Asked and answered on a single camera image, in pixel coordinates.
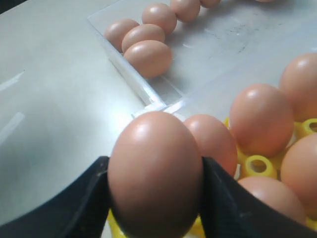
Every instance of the yellow egg tray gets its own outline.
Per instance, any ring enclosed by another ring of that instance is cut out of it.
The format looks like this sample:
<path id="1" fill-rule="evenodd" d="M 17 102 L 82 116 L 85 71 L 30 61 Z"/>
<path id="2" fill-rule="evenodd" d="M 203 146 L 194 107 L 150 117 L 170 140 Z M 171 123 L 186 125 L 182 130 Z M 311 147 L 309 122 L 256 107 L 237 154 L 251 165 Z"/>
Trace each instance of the yellow egg tray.
<path id="1" fill-rule="evenodd" d="M 229 127 L 229 118 L 226 118 L 224 124 Z M 242 151 L 237 147 L 238 164 L 240 164 L 240 173 L 238 179 L 249 176 L 266 176 L 274 179 L 279 179 L 279 170 L 281 169 L 281 164 L 286 152 L 288 151 L 288 148 L 290 148 L 290 146 L 299 139 L 307 135 L 316 133 L 317 119 L 309 119 L 303 123 L 295 122 L 294 128 L 294 136 L 289 146 L 273 158 L 266 158 L 260 155 L 247 156 L 243 154 Z M 126 236 L 123 234 L 120 227 L 116 223 L 111 210 L 109 211 L 107 220 L 111 229 L 112 238 L 126 238 Z M 317 221 L 313 221 L 312 219 L 307 218 L 307 226 L 317 231 Z M 195 236 L 196 238 L 205 238 L 205 233 L 200 217 L 196 219 L 188 234 Z"/>

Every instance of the eggshell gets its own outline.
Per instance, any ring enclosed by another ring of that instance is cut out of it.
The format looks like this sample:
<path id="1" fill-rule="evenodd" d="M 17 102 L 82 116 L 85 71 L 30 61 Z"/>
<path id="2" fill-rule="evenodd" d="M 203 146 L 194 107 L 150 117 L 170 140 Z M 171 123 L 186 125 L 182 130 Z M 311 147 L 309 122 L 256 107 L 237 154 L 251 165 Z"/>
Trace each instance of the eggshell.
<path id="1" fill-rule="evenodd" d="M 286 153 L 281 180 L 303 203 L 309 215 L 317 215 L 317 133 L 296 142 Z"/>
<path id="2" fill-rule="evenodd" d="M 202 183 L 195 139 L 168 113 L 133 120 L 109 160 L 111 209 L 128 237 L 183 237 L 198 215 Z"/>
<path id="3" fill-rule="evenodd" d="M 126 50 L 135 43 L 146 40 L 165 41 L 165 33 L 159 26 L 144 24 L 130 30 L 122 41 L 122 51 Z"/>
<path id="4" fill-rule="evenodd" d="M 287 98 L 268 84 L 244 89 L 231 106 L 229 120 L 233 137 L 247 155 L 273 157 L 285 149 L 294 130 Z"/>
<path id="5" fill-rule="evenodd" d="M 238 163 L 235 141 L 228 128 L 209 115 L 195 115 L 184 121 L 193 134 L 200 154 L 215 159 L 230 175 L 234 176 Z"/>
<path id="6" fill-rule="evenodd" d="M 253 176 L 243 178 L 239 183 L 267 206 L 300 224 L 305 224 L 306 217 L 301 202 L 292 190 L 280 181 Z"/>
<path id="7" fill-rule="evenodd" d="M 204 8 L 213 8 L 217 6 L 221 0 L 200 0 L 200 4 Z"/>
<path id="8" fill-rule="evenodd" d="M 144 78 L 165 73 L 173 61 L 172 50 L 160 41 L 141 41 L 132 45 L 124 57 Z"/>
<path id="9" fill-rule="evenodd" d="M 144 9 L 142 22 L 143 24 L 157 25 L 168 35 L 174 31 L 177 18 L 168 5 L 164 3 L 153 3 Z"/>
<path id="10" fill-rule="evenodd" d="M 112 23 L 105 31 L 104 37 L 117 49 L 122 52 L 122 40 L 124 36 L 139 23 L 132 19 L 121 19 Z"/>
<path id="11" fill-rule="evenodd" d="M 279 88 L 291 103 L 295 121 L 317 118 L 317 53 L 307 53 L 291 61 Z"/>
<path id="12" fill-rule="evenodd" d="M 182 22 L 195 20 L 200 11 L 200 0 L 171 0 L 170 8 Z"/>

